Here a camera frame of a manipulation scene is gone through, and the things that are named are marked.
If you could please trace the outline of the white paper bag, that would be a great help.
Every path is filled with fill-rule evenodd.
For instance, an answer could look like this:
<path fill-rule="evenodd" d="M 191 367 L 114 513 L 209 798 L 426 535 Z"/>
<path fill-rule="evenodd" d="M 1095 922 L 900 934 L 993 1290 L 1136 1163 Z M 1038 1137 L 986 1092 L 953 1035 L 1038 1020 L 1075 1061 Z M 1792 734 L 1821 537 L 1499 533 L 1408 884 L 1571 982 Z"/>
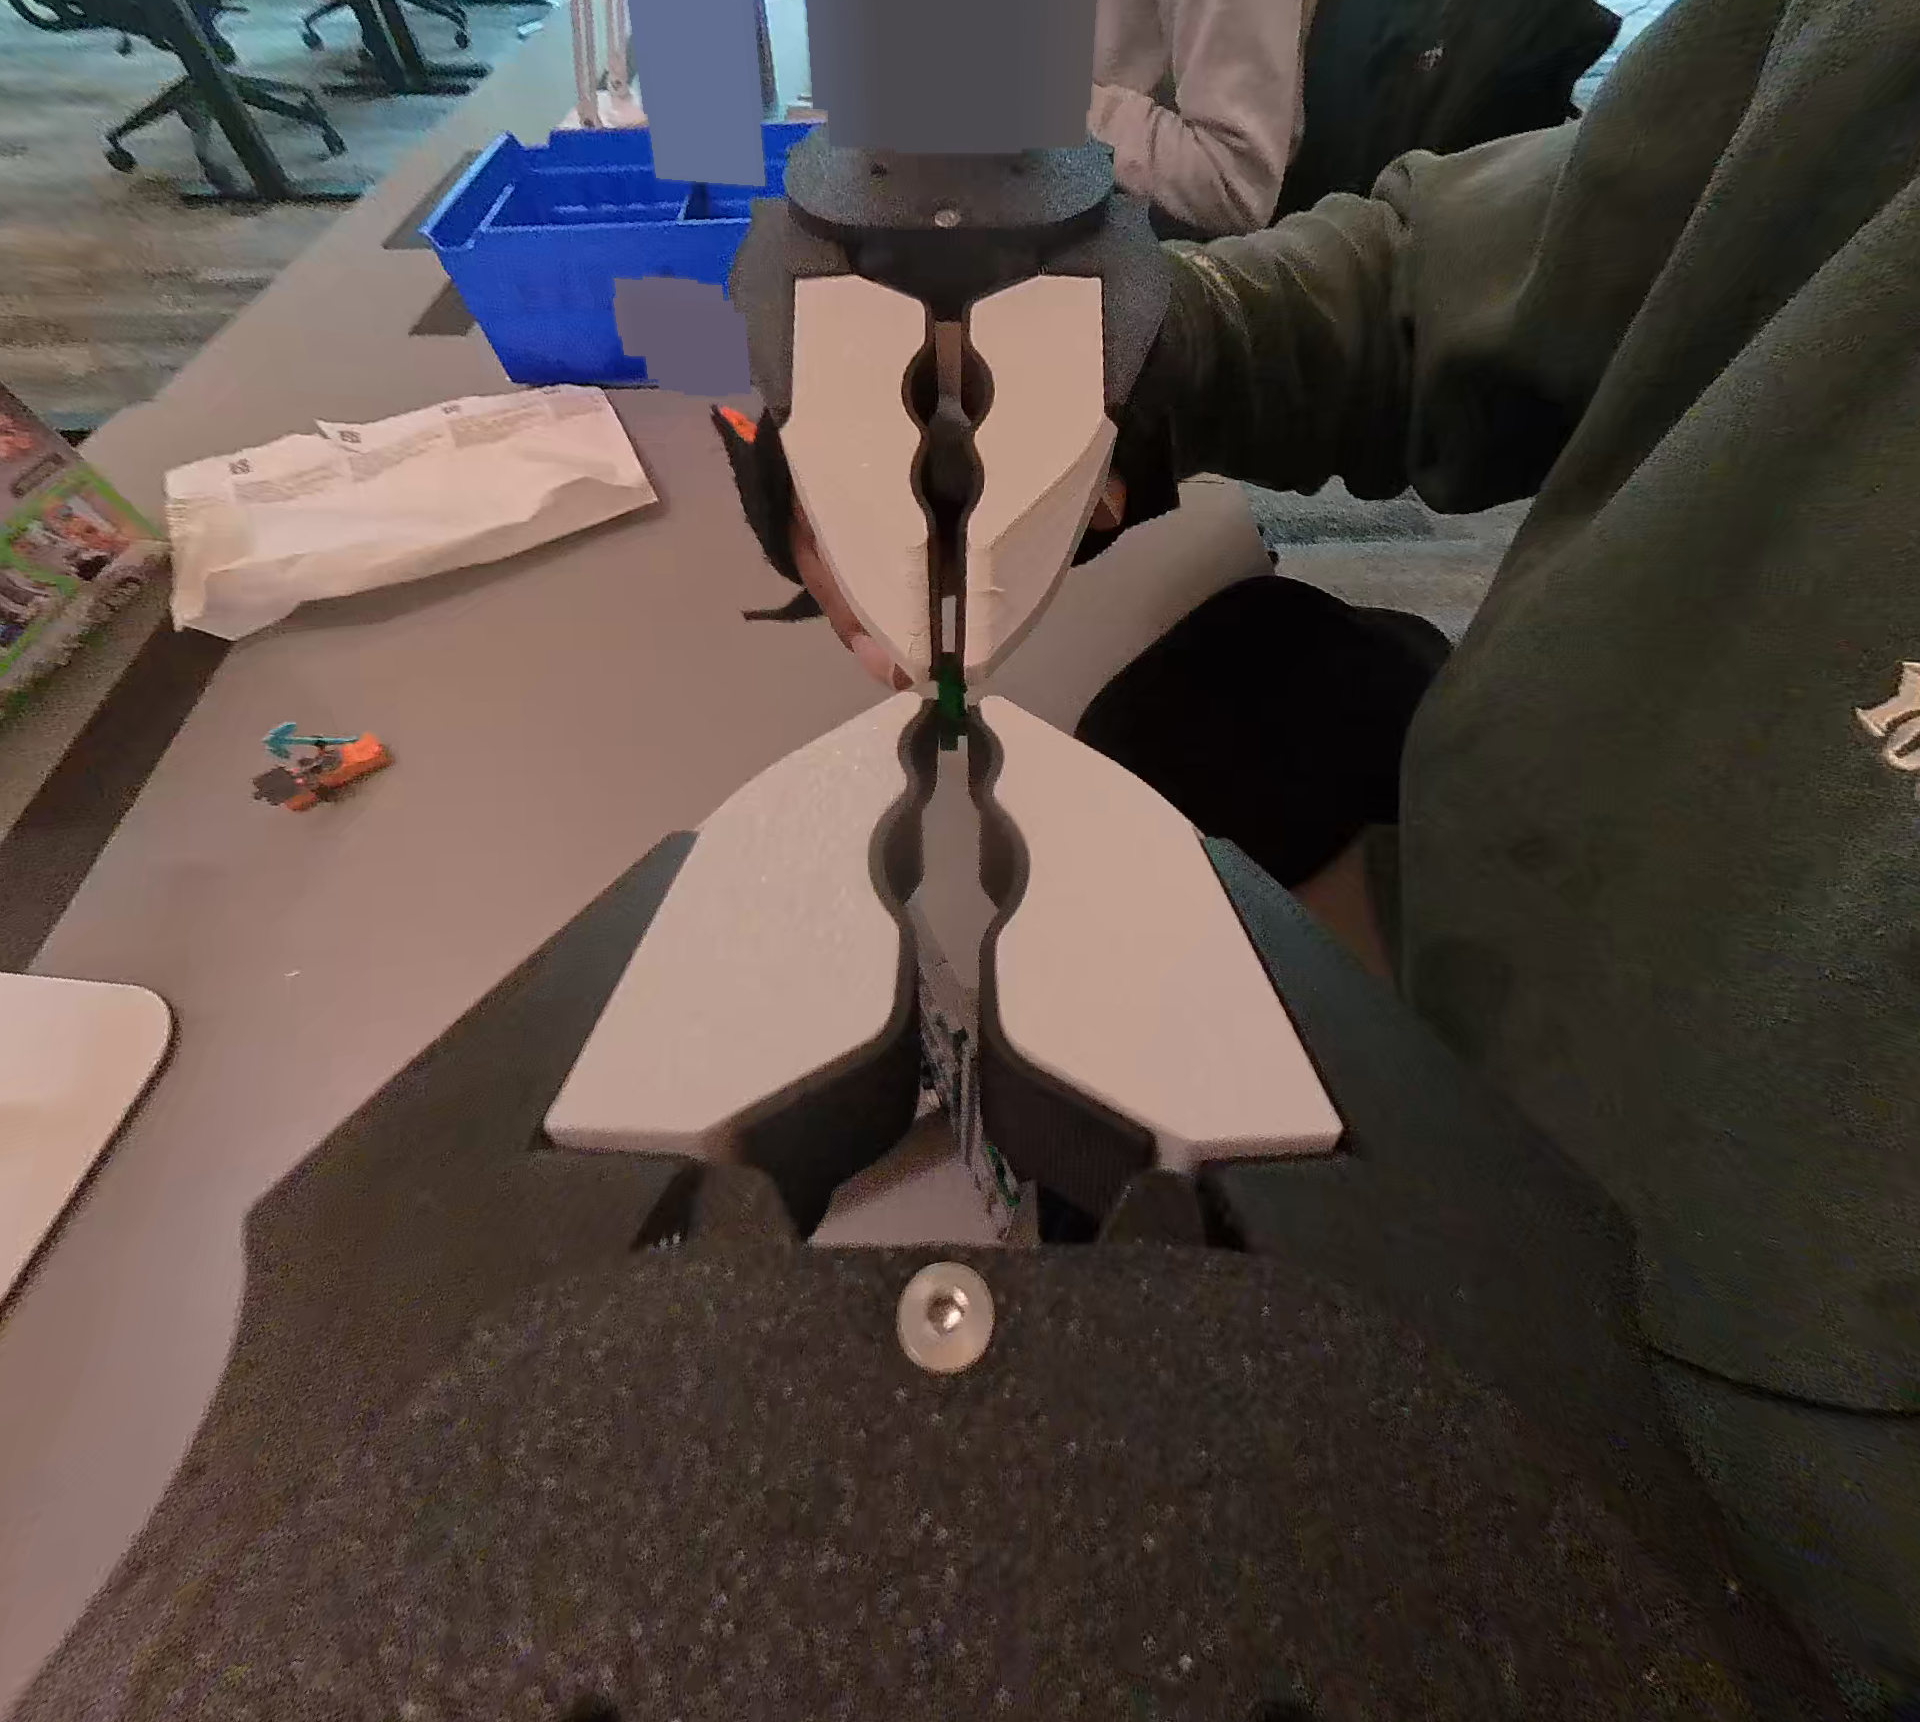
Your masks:
<path fill-rule="evenodd" d="M 303 606 L 539 550 L 658 492 L 609 395 L 556 386 L 323 422 L 165 477 L 170 620 L 241 643 Z"/>

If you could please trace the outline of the grey brick build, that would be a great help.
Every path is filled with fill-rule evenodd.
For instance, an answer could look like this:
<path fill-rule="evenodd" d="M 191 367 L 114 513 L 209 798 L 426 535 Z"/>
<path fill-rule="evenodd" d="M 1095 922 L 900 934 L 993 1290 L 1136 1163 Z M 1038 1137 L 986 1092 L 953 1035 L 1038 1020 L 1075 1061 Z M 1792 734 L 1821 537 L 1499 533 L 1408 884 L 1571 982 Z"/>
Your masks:
<path fill-rule="evenodd" d="M 978 995 L 935 944 L 918 948 L 922 1095 L 939 1105 L 965 1174 L 973 1182 L 993 1240 L 1007 1242 L 1034 1228 L 1026 1217 L 1028 1184 L 986 1130 Z"/>

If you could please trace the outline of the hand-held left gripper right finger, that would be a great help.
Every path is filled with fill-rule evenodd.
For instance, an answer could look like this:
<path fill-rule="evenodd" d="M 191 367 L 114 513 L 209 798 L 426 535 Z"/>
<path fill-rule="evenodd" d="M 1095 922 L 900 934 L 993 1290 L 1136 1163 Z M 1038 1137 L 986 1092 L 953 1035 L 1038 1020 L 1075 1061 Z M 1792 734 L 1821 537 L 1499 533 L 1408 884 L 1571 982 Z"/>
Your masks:
<path fill-rule="evenodd" d="M 986 1142 L 1082 1227 L 1161 1173 L 1332 1156 L 1345 1124 L 1199 829 L 1002 697 L 978 702 L 975 1058 Z"/>

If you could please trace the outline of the blue plastic bin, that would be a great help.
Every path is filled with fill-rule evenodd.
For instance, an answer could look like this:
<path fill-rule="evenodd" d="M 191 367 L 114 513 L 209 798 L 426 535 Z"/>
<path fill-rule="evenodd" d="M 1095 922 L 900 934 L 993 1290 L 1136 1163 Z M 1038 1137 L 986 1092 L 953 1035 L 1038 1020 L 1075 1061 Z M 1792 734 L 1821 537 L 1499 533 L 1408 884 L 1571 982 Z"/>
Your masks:
<path fill-rule="evenodd" d="M 756 185 L 662 177 L 652 133 L 501 135 L 418 222 L 505 377 L 526 388 L 668 386 L 647 356 L 632 297 L 661 278 L 725 295 L 755 204 L 784 196 L 787 165 L 816 119 L 764 123 Z"/>

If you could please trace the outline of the white and wooden book stand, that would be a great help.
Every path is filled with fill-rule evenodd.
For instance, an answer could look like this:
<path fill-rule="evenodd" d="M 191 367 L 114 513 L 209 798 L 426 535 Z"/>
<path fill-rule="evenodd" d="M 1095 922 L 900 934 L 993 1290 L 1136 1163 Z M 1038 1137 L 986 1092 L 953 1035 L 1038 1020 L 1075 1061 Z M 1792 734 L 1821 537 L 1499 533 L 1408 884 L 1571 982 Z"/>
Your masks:
<path fill-rule="evenodd" d="M 10 1302 L 176 1042 L 139 984 L 3 976 L 3 1301 Z"/>

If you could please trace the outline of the person's green sweatshirt torso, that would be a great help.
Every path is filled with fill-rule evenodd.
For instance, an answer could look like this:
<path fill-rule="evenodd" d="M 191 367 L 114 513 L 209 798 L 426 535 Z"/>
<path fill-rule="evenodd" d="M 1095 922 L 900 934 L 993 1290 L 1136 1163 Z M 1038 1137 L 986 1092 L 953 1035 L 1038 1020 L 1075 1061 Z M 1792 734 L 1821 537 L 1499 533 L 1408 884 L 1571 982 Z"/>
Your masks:
<path fill-rule="evenodd" d="M 1521 334 L 1593 390 L 1406 751 L 1405 986 L 1623 1207 L 1710 1487 L 1917 1717 L 1917 0 L 1678 0 Z"/>

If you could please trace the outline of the green toy brick set box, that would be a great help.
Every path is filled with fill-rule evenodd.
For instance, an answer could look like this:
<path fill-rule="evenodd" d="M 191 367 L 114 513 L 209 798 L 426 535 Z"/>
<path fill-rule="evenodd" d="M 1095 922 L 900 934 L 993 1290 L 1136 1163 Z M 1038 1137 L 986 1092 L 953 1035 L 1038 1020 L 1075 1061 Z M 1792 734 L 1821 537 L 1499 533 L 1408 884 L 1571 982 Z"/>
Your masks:
<path fill-rule="evenodd" d="M 3 390 L 3 714 L 170 565 L 152 527 L 80 449 Z"/>

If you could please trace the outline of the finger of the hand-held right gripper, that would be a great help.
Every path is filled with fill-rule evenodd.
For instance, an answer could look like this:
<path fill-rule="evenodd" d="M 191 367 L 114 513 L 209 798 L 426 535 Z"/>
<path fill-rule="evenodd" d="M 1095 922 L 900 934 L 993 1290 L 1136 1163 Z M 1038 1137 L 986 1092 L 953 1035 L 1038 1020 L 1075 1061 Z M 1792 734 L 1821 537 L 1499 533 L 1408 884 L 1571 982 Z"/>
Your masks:
<path fill-rule="evenodd" d="M 794 287 L 790 511 L 811 522 L 866 631 L 918 684 L 943 656 L 943 529 L 926 501 L 924 427 L 908 379 L 924 358 L 924 307 L 861 276 Z M 793 538 L 794 519 L 787 527 Z"/>
<path fill-rule="evenodd" d="M 1097 276 L 1034 276 L 991 295 L 969 334 L 991 390 L 973 433 L 965 537 L 963 670 L 983 692 L 1059 591 L 1107 489 L 1116 427 Z"/>

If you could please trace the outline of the person's right hand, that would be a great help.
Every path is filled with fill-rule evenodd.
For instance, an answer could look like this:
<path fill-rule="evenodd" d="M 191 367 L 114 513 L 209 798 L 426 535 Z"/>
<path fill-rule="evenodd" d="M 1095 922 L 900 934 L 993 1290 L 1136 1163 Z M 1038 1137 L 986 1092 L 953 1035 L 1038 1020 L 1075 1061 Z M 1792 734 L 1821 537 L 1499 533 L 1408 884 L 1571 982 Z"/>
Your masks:
<path fill-rule="evenodd" d="M 824 559 L 804 511 L 794 511 L 790 522 L 790 555 L 798 580 L 828 620 L 831 631 L 841 644 L 858 660 L 858 664 L 883 687 L 906 695 L 917 692 L 918 683 L 894 660 L 894 656 L 866 631 L 858 610 L 844 597 L 835 570 Z"/>

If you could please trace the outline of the another person's forearm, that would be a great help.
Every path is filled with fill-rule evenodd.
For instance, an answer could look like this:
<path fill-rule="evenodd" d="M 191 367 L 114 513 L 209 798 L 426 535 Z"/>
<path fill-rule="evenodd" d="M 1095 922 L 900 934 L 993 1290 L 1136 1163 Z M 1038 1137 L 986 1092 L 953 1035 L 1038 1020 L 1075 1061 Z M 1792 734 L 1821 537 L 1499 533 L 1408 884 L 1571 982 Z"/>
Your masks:
<path fill-rule="evenodd" d="M 1297 142 L 1299 79 L 1250 105 L 1202 102 L 1196 119 L 1118 87 L 1097 85 L 1089 126 L 1115 157 L 1118 187 L 1169 224 L 1202 238 L 1272 224 Z"/>

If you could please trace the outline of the small orange brick figure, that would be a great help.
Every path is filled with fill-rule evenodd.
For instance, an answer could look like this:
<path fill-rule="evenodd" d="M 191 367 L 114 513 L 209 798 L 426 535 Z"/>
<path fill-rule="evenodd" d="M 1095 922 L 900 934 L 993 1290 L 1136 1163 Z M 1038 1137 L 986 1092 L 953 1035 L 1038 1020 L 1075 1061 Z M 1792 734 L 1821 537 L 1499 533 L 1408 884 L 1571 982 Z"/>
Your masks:
<path fill-rule="evenodd" d="M 331 736 L 283 723 L 261 741 L 270 767 L 253 779 L 253 800 L 305 815 L 343 798 L 392 767 L 392 751 L 374 734 Z"/>

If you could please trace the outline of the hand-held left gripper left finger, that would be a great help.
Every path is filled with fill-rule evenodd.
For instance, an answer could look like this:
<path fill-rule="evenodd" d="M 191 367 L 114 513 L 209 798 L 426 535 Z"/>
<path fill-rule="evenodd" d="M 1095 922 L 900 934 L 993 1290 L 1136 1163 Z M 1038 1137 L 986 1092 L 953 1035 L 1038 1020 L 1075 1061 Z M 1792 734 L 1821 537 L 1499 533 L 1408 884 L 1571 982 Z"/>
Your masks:
<path fill-rule="evenodd" d="M 922 708 L 889 697 L 706 818 L 545 1114 L 553 1146 L 752 1169 L 811 1237 L 900 1142 L 918 963 L 880 870 Z"/>

